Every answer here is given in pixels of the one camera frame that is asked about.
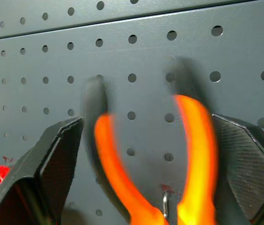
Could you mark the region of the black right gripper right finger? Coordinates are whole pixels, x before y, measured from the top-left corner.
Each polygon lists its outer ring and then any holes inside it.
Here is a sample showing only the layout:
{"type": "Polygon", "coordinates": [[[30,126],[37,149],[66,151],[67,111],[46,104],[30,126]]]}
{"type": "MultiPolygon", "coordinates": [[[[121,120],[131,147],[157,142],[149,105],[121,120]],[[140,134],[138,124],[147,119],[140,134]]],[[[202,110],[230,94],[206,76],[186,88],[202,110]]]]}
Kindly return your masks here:
{"type": "Polygon", "coordinates": [[[213,119],[234,199],[251,225],[264,225],[264,131],[232,117],[213,119]]]}

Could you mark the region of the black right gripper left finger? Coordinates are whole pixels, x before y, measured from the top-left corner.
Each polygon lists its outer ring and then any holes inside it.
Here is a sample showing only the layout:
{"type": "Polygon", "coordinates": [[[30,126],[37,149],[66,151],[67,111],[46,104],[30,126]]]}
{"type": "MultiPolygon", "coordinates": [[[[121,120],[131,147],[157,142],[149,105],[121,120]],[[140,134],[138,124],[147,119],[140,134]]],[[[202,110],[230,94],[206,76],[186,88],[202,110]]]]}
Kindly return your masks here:
{"type": "Polygon", "coordinates": [[[83,119],[48,127],[0,183],[0,225],[61,225],[83,119]]]}

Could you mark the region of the orange handled needle-nose pliers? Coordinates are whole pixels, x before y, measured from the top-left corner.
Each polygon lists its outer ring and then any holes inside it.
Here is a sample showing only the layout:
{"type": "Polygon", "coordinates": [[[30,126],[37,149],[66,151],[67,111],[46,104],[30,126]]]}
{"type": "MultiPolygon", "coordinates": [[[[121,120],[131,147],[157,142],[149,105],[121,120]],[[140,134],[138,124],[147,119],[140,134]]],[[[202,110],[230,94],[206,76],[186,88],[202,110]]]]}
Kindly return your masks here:
{"type": "MultiPolygon", "coordinates": [[[[210,106],[193,60],[175,60],[169,74],[173,75],[169,87],[182,117],[188,159],[183,195],[176,205],[177,225],[216,225],[214,192],[219,147],[210,106]]],[[[169,225],[165,214],[136,188],[119,159],[101,75],[87,81],[82,111],[87,156],[111,203],[129,225],[169,225]]]]}

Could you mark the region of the grey pegboard panel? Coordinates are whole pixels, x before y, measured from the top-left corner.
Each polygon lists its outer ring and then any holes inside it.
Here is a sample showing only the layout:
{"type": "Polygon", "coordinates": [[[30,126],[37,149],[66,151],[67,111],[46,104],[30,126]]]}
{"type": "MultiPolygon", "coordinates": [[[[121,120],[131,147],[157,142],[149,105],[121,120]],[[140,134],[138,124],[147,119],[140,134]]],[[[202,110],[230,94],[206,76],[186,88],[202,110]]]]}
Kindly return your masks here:
{"type": "Polygon", "coordinates": [[[119,156],[169,223],[186,149],[172,72],[189,65],[214,114],[264,134],[264,0],[0,0],[0,165],[53,124],[82,116],[103,77],[119,156]]]}

